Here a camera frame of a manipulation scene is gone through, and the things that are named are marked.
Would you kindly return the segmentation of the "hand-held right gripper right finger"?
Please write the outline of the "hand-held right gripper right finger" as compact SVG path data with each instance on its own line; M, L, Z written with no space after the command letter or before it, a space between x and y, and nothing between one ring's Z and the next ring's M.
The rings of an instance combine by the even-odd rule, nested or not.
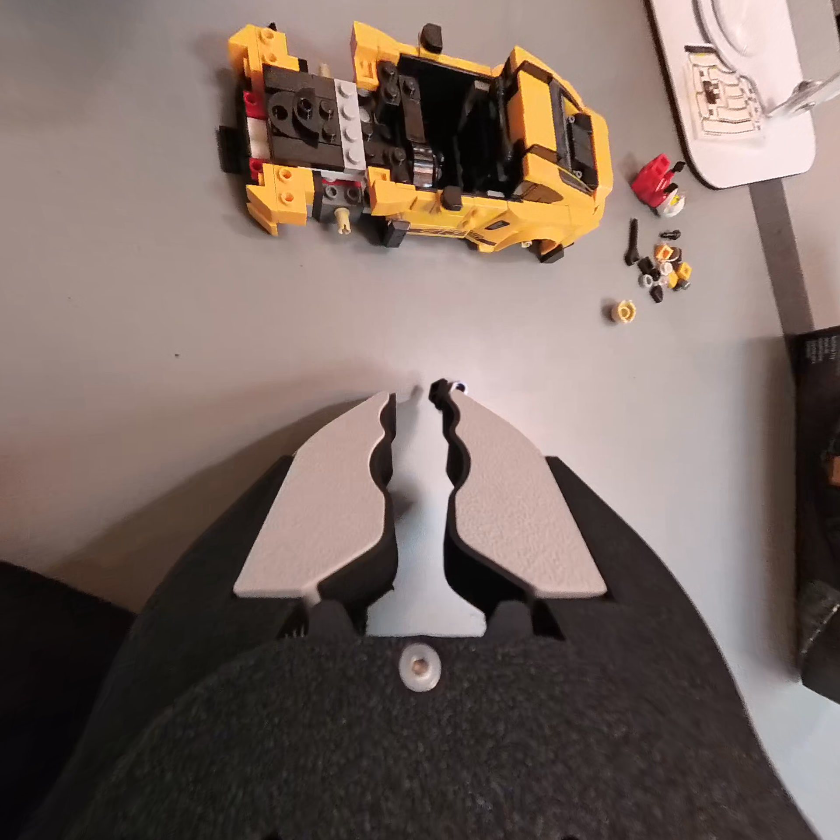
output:
M533 617L550 602L603 598L607 584L537 445L461 381L434 382L429 400L448 445L450 588L488 623L505 603Z

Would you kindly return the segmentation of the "person's dark clothing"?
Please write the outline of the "person's dark clothing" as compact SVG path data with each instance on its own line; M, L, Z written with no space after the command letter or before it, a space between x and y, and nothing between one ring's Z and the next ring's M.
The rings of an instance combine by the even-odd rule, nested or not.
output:
M1 838L67 764L136 614L1 562Z

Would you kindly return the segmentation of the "black lego set box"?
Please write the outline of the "black lego set box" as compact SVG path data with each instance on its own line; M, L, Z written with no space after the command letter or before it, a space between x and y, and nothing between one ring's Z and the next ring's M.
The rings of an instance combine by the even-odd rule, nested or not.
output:
M794 336L795 661L839 702L839 327Z

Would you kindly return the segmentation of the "sticker sheet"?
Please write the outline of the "sticker sheet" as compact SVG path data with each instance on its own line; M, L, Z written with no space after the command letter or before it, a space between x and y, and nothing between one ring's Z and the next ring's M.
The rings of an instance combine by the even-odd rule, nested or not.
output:
M727 65L709 45L684 48L687 112L697 140L754 140L763 132L763 107L753 81Z

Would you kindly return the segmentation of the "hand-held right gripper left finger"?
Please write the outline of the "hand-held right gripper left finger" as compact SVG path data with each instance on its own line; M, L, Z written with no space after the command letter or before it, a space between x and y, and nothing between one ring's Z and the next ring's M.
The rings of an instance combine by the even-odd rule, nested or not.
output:
M234 583L238 598L340 600L325 585L385 537L387 478L374 476L393 394L378 392L298 448Z

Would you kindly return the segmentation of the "white book stand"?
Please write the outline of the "white book stand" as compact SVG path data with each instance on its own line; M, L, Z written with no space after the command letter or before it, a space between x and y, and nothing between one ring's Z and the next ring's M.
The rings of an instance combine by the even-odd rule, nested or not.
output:
M788 2L652 1L661 70L684 157L696 178L714 190L807 172L815 159L812 111L838 98L838 70L807 78L795 42ZM754 140L697 140L684 88L684 48L711 46L750 78L763 107L763 132Z

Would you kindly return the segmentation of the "red lego minifigure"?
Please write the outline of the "red lego minifigure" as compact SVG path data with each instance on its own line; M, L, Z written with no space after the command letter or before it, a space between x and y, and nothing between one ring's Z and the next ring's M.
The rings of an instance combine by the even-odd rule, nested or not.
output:
M685 167L685 161L672 162L666 154L659 154L636 174L631 183L633 193L657 216L675 217L686 204L685 194L675 181Z

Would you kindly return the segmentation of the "yellow lego car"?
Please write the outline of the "yellow lego car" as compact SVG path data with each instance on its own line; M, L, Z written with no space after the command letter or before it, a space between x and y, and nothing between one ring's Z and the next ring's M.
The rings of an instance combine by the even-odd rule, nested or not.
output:
M355 22L352 80L310 71L273 24L227 52L236 121L217 129L219 161L269 235L308 221L347 235L368 216L386 248L452 239L547 265L602 220L606 121L519 46L491 67L445 55L435 24L408 45Z

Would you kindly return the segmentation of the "pile of small lego pieces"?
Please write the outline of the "pile of small lego pieces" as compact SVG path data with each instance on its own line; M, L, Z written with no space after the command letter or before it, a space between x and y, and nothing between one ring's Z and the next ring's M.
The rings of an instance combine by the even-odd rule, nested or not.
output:
M638 285L653 303L662 303L670 292L691 287L693 268L680 246L682 236L678 228L663 231L651 251L631 263L637 269Z

